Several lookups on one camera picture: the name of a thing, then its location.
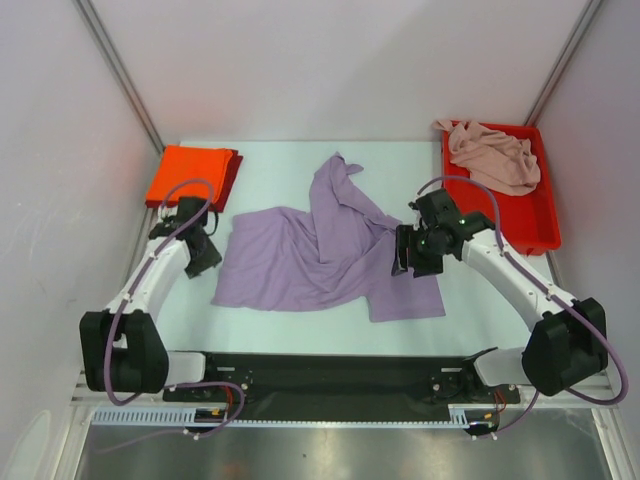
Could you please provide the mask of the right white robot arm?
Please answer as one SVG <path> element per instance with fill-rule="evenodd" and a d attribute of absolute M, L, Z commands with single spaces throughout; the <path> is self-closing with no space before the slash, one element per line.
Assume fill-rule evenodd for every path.
<path fill-rule="evenodd" d="M 606 319 L 593 298 L 579 300 L 536 272 L 509 245 L 494 220 L 480 211 L 464 214 L 446 189 L 410 202 L 412 224 L 396 229 L 395 276 L 439 275 L 452 256 L 487 280 L 530 331 L 522 348 L 493 348 L 471 358 L 461 376 L 463 393 L 484 401 L 498 385 L 524 384 L 551 397 L 604 371 Z"/>

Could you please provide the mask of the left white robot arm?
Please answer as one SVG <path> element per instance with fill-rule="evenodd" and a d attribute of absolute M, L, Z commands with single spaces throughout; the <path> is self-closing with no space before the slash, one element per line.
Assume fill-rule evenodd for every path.
<path fill-rule="evenodd" d="M 206 231 L 207 201 L 182 197 L 151 229 L 142 260 L 118 295 L 79 324 L 84 374 L 94 392 L 155 394 L 185 384 L 199 400 L 213 398 L 219 374 L 199 352 L 169 351 L 156 322 L 176 280 L 193 279 L 220 264 Z"/>

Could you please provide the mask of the purple t-shirt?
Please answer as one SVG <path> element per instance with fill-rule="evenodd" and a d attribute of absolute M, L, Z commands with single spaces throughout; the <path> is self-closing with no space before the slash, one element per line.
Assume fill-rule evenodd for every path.
<path fill-rule="evenodd" d="M 314 174 L 309 211 L 235 216 L 213 304 L 314 312 L 365 298 L 375 323 L 444 316 L 435 277 L 393 275 L 400 222 L 352 182 L 362 169 L 334 154 Z"/>

